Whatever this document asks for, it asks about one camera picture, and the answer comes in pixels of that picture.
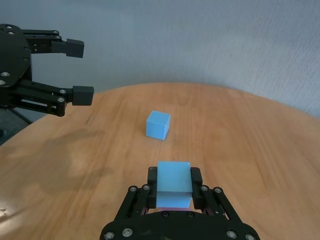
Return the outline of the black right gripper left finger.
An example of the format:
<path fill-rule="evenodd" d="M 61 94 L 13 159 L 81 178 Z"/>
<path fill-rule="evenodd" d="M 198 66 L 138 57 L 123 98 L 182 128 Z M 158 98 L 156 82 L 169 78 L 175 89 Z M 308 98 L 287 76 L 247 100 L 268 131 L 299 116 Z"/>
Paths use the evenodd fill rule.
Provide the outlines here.
<path fill-rule="evenodd" d="M 115 216 L 115 220 L 130 219 L 146 215 L 150 209 L 155 209 L 157 204 L 157 177 L 158 168 L 149 167 L 147 184 L 128 188 L 124 200 Z"/>

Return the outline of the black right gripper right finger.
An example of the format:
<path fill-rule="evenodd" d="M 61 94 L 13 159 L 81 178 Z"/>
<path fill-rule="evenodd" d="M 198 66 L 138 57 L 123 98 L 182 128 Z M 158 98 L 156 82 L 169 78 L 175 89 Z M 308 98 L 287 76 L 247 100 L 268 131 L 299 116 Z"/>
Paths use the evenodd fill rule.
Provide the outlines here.
<path fill-rule="evenodd" d="M 203 184 L 201 170 L 198 167 L 191 168 L 191 182 L 192 201 L 196 210 L 201 210 L 205 215 L 216 216 L 220 219 L 242 221 L 221 187 L 209 188 Z"/>

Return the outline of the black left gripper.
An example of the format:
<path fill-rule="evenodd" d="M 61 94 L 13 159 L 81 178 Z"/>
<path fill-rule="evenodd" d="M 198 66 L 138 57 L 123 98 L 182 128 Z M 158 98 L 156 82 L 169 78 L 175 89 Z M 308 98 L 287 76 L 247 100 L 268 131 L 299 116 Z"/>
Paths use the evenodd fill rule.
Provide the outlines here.
<path fill-rule="evenodd" d="M 0 104 L 34 112 L 62 117 L 68 103 L 74 106 L 90 106 L 93 102 L 92 86 L 59 88 L 33 81 L 21 81 L 30 66 L 33 54 L 65 54 L 83 58 L 84 42 L 62 39 L 57 30 L 23 29 L 12 24 L 0 25 Z"/>

